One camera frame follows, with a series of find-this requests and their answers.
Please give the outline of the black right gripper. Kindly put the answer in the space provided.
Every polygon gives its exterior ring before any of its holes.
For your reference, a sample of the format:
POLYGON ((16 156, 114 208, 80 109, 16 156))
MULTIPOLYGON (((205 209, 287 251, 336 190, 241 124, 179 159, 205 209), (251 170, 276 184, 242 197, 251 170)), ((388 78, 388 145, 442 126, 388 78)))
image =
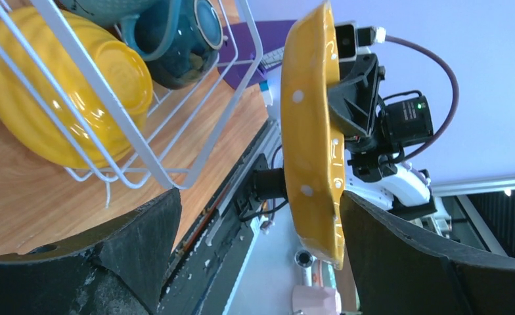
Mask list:
POLYGON ((428 101, 420 91, 377 99, 378 68, 373 53, 340 62, 340 80, 327 90, 330 120, 346 137, 351 155, 347 164, 355 177, 368 183, 397 174, 405 148, 434 135, 428 101))

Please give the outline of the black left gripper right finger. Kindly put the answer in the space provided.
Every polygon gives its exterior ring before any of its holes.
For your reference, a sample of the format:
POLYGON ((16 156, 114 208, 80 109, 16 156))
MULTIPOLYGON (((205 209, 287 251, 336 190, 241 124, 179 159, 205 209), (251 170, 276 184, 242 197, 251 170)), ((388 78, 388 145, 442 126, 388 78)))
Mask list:
POLYGON ((515 258, 439 236, 353 192, 340 207, 363 314, 515 314, 515 258))

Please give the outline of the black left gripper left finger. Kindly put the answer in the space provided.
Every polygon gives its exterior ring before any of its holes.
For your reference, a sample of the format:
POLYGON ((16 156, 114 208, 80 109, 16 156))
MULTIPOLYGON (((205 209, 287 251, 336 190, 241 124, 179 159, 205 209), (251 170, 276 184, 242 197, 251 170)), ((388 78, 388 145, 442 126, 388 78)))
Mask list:
POLYGON ((181 212, 173 188, 69 238, 0 255, 0 314, 155 314, 181 212))

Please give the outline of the yellow dotted plate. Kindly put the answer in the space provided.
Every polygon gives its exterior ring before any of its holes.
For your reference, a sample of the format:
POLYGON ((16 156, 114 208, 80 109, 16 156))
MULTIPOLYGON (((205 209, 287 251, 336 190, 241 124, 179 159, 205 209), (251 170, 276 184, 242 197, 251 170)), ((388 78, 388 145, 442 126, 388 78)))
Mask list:
POLYGON ((280 124, 290 210, 303 246, 340 270, 345 238, 340 198, 346 185, 344 136, 330 122, 327 89, 340 80, 330 1, 290 29, 284 47, 280 124))

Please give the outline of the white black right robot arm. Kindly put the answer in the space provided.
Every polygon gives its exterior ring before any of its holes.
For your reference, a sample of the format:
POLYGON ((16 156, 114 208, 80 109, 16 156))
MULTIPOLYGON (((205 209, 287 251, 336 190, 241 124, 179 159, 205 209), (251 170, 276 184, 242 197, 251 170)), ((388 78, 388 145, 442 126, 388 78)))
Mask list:
POLYGON ((386 104, 378 94, 385 69, 361 54, 339 61, 340 80, 328 88, 331 122, 344 136, 346 190, 405 220, 436 210, 427 170, 417 170, 405 148, 434 135, 426 97, 418 90, 386 104))

